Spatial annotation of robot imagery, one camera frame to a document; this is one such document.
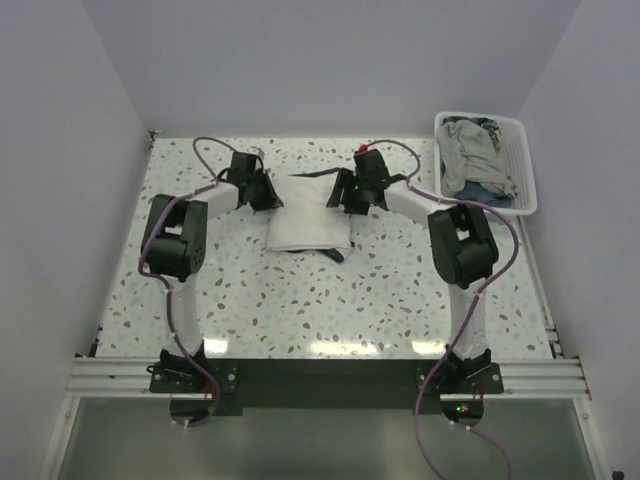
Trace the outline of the white motorcycle print tank top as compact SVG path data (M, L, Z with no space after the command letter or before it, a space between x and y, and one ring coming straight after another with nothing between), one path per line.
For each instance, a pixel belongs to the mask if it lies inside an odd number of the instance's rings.
M329 207L338 171L289 175L273 180L283 205L271 211L266 249L276 253L319 252L336 263L353 253L350 217Z

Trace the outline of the grey tank top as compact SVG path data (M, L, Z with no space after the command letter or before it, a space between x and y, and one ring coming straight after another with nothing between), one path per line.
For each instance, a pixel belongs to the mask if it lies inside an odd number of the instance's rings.
M445 196L453 197L473 182L493 194L516 198L518 181L508 173L485 128L467 119L447 122L436 131L436 141Z

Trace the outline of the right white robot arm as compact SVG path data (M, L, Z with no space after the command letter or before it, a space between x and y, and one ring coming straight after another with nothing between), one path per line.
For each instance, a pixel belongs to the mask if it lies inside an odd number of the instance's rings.
M491 363L480 289L492 277L499 251L488 220L481 208L465 204L431 210L405 176L389 173L377 149L355 153L354 161L354 170L338 170L327 205L363 216L377 207L426 227L434 268L449 287L445 379L452 390L469 392L480 382L480 370Z

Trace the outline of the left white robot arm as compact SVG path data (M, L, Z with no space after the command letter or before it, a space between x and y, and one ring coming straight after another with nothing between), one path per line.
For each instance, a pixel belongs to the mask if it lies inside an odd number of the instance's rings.
M152 199L138 260L139 273L161 283L166 312L164 350L186 357L172 370L185 392L200 390L207 368L193 359L204 345L196 305L197 275L207 255L208 223L245 205L262 212L284 205L256 154L234 152L211 183L182 195Z

